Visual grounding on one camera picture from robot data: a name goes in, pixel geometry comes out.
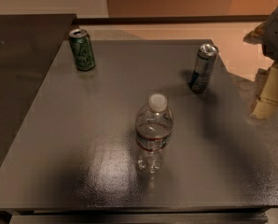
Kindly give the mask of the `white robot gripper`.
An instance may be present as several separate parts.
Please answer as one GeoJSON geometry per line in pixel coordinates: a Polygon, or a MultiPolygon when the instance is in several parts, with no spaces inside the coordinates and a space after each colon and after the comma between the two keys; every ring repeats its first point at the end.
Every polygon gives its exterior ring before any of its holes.
{"type": "Polygon", "coordinates": [[[255,98],[250,107],[253,119],[268,119],[278,108],[278,7],[254,30],[243,38],[252,44],[262,44],[263,54],[275,60],[267,70],[259,68],[256,74],[255,98]]]}

